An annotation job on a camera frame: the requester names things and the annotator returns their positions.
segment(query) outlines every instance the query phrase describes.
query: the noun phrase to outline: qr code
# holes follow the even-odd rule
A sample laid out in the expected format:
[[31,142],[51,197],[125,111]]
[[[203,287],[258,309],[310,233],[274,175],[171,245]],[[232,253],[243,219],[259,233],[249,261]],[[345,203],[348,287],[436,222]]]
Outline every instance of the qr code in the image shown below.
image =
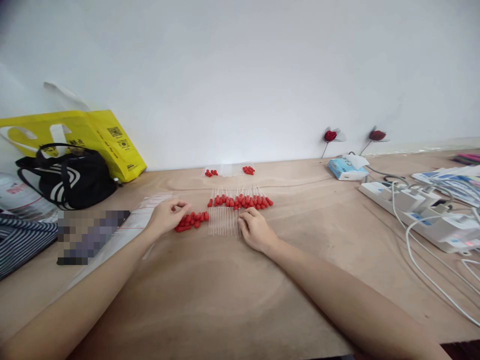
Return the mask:
[[120,131],[120,129],[115,126],[115,127],[108,127],[107,130],[110,132],[110,134],[116,138],[117,136],[122,136],[122,132]]

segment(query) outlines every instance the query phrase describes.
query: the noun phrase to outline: power strip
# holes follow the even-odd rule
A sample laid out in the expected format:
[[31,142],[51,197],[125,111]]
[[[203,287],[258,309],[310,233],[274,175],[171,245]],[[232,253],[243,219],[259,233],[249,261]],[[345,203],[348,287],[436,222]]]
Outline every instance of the power strip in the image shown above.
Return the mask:
[[[387,189],[387,186],[383,185],[381,182],[366,182],[361,184],[358,187],[358,190],[380,205],[382,208],[387,210],[390,214],[395,215],[394,209],[392,206],[391,200],[386,200],[381,197],[381,193],[383,190]],[[417,214],[416,212],[403,212],[396,210],[396,213],[400,220],[406,224],[407,226],[411,225],[413,222],[417,220],[421,220],[422,217]],[[455,214],[451,215],[451,217],[461,217],[462,215]],[[418,234],[423,236],[425,239],[430,241],[436,247],[440,248],[444,252],[451,254],[451,253],[461,253],[462,255],[468,256],[470,255],[469,250],[478,249],[480,248],[480,236],[479,238],[473,238],[468,240],[462,240],[462,237],[458,234],[453,234],[450,238],[439,237],[439,236],[432,236],[432,234],[436,235],[437,231],[432,231],[435,224],[432,222],[425,220],[417,223],[412,229],[415,230]]]

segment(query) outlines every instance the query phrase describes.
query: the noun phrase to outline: tissue box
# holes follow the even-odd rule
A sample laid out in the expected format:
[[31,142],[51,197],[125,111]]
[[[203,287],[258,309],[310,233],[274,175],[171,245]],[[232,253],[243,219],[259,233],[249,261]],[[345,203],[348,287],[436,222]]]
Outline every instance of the tissue box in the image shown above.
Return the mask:
[[335,158],[328,162],[328,168],[338,180],[357,181],[366,177],[369,172],[363,167],[356,169],[346,158]]

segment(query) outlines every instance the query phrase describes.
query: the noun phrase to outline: forearm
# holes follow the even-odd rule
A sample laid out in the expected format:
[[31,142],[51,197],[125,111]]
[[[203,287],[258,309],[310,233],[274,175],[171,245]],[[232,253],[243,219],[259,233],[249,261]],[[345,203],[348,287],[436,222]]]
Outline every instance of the forearm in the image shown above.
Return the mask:
[[5,359],[65,359],[102,316],[158,236],[142,232],[11,338]]
[[407,313],[346,271],[281,240],[265,254],[367,354],[382,359],[449,359]]

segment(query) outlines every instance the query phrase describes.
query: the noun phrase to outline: flower stem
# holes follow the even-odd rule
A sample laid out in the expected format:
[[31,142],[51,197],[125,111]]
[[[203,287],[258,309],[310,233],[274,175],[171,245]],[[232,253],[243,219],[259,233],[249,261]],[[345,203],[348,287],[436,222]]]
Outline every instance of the flower stem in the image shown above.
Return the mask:
[[325,148],[323,149],[323,154],[321,154],[321,159],[324,158],[325,151],[327,150],[327,146],[328,146],[329,144],[330,144],[329,142],[326,143]]
[[370,140],[370,141],[368,142],[368,144],[365,145],[365,147],[363,148],[362,151],[360,151],[360,154],[358,154],[358,156],[362,156],[362,153],[365,151],[365,149],[367,148],[367,146],[370,145],[370,143],[371,143],[372,141],[373,141],[373,140]]

